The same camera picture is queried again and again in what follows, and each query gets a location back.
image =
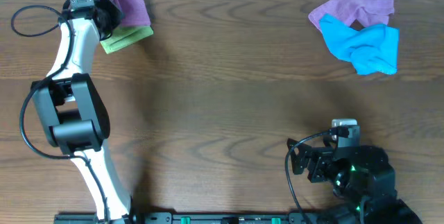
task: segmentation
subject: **cloth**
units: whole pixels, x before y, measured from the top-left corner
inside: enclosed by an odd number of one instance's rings
[[[329,14],[319,25],[330,52],[340,60],[351,62],[358,75],[376,71],[388,75],[396,73],[398,29],[376,24],[356,31]]]
[[[120,26],[150,26],[145,0],[112,0],[125,14]]]
[[[319,20],[330,14],[350,26],[356,19],[364,27],[375,24],[388,24],[390,14],[395,13],[393,0],[329,0],[314,9],[308,18],[321,30]]]
[[[150,26],[117,27],[112,32],[112,36],[100,41],[107,54],[127,47],[145,37],[151,36],[153,29]]]

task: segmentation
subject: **purple cloth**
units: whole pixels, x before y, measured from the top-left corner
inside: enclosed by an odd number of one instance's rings
[[[381,23],[388,24],[389,15],[395,13],[395,8],[393,0],[329,0],[308,15],[310,21],[321,32],[319,20],[327,13],[346,26],[350,26],[357,19],[362,26],[367,27]]]
[[[121,26],[149,26],[150,17],[144,0],[112,0],[125,14]]]

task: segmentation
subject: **wood grain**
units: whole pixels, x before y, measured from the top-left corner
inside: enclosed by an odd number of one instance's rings
[[[92,77],[112,123],[119,175],[141,209],[287,212],[285,141],[360,122],[362,142],[386,149],[400,197],[424,223],[444,218],[444,0],[395,0],[399,72],[358,76],[334,58],[307,19],[327,0],[146,0],[154,36],[106,55]],[[50,223],[61,211],[93,212],[69,162],[32,154],[18,132],[31,81],[51,68],[60,33],[23,38],[17,9],[64,0],[0,0],[0,223]],[[47,12],[21,31],[54,24]],[[48,152],[31,105],[26,129]],[[303,207],[337,204],[328,184],[293,177]]]

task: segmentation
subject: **blue cloth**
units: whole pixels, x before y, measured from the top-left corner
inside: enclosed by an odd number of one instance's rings
[[[351,62],[358,75],[376,71],[388,75],[396,73],[398,29],[376,24],[356,31],[329,14],[319,25],[330,52],[339,60]]]

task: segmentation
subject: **green towel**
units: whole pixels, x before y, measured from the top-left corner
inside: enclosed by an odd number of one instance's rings
[[[112,32],[112,37],[100,43],[103,49],[105,49],[105,52],[109,54],[152,34],[154,34],[154,32],[150,26],[117,27]]]

